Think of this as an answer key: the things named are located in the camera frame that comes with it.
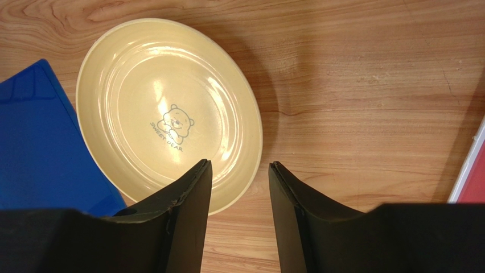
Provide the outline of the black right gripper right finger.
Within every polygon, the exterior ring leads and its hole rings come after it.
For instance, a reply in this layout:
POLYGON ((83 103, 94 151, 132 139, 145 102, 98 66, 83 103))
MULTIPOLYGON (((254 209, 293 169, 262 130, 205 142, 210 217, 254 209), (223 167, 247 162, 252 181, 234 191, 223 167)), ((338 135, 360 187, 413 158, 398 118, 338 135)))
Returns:
POLYGON ((269 165, 282 272, 483 272, 483 204, 382 204, 363 213, 269 165))

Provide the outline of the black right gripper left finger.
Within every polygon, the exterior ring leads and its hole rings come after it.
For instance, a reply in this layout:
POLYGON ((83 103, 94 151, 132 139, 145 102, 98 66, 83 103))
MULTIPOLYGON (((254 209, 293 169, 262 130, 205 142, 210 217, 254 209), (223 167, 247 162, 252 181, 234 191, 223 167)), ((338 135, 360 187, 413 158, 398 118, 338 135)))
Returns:
POLYGON ((1 211, 2 272, 200 272, 212 190, 203 159, 111 217, 1 211))

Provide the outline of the yellow plate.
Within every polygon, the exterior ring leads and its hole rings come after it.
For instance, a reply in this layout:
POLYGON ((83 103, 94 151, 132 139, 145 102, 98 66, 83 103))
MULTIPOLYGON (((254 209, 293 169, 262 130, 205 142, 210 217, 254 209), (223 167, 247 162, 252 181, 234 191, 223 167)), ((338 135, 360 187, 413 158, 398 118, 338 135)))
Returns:
POLYGON ((244 195, 260 165, 263 126, 248 80, 212 39, 172 20, 103 34, 80 67, 76 111, 92 158, 135 202, 207 159, 214 215, 244 195))

